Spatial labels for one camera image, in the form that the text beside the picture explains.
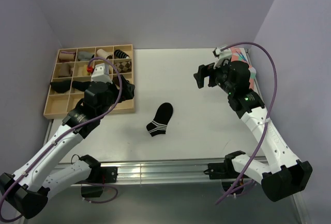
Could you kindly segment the black sock with white stripes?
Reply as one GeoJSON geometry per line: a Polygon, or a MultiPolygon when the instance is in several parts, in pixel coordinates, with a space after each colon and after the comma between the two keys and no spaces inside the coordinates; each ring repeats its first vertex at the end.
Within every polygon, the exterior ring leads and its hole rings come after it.
{"type": "Polygon", "coordinates": [[[147,124],[148,133],[154,137],[166,134],[168,123],[173,115],[173,106],[165,102],[159,106],[153,120],[147,124]]]}

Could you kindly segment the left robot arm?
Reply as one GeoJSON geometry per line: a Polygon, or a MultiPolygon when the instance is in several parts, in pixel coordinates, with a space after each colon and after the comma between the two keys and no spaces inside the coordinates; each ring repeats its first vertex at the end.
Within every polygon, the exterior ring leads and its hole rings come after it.
{"type": "Polygon", "coordinates": [[[54,136],[24,166],[13,174],[1,175],[1,202],[7,201],[21,216],[31,219],[47,202],[72,184],[95,182],[101,175],[100,163],[84,155],[68,168],[52,173],[63,157],[97,126],[101,119],[123,101],[134,98],[135,86],[123,76],[118,82],[92,81],[75,108],[63,119],[54,136]]]}

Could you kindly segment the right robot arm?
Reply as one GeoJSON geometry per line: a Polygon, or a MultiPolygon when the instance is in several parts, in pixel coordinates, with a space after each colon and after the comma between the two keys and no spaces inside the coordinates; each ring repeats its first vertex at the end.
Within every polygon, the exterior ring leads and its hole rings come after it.
{"type": "Polygon", "coordinates": [[[222,163],[208,164],[205,174],[211,179],[238,177],[240,173],[261,184],[265,195],[273,202],[305,189],[312,174],[308,161],[302,162],[284,142],[267,118],[267,108],[258,93],[250,88],[249,65],[242,61],[200,65],[193,75],[198,88],[209,78],[210,87],[219,86],[228,95],[231,109],[248,127],[258,142],[268,164],[251,160],[245,152],[235,151],[222,163]]]}

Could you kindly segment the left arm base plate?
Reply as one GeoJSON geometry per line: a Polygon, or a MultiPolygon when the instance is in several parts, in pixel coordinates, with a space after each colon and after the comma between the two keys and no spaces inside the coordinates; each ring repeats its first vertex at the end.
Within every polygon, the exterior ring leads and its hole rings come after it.
{"type": "Polygon", "coordinates": [[[117,175],[118,175],[118,167],[110,166],[110,167],[101,167],[101,182],[105,183],[116,183],[117,175]]]}

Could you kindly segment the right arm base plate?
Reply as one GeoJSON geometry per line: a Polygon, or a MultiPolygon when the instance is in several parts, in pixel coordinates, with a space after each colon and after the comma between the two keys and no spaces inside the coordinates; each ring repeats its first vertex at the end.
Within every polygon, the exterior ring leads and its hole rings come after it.
{"type": "Polygon", "coordinates": [[[223,162],[208,163],[207,169],[203,171],[210,180],[220,180],[229,178],[228,172],[223,162]]]}

